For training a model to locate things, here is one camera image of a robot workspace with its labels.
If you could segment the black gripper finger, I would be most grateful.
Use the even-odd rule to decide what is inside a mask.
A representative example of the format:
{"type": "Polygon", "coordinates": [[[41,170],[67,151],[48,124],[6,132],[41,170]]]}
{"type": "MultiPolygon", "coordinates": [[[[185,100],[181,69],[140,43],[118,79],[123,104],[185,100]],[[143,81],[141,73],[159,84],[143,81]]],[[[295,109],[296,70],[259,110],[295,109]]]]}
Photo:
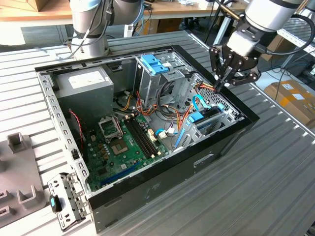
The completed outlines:
{"type": "Polygon", "coordinates": [[[248,83],[253,83],[258,81],[258,79],[261,76],[260,71],[255,66],[254,68],[250,69],[248,74],[243,76],[235,76],[237,72],[241,71],[241,67],[244,65],[243,61],[238,61],[230,70],[230,72],[224,77],[223,79],[223,85],[233,85],[233,86],[239,86],[244,85],[248,83]]]}
{"type": "Polygon", "coordinates": [[[233,54],[229,53],[227,56],[223,56],[223,64],[221,64],[220,53],[222,52],[222,46],[212,46],[209,49],[211,69],[216,75],[216,82],[213,85],[215,92],[220,92],[224,86],[226,70],[233,60],[233,54]]]}

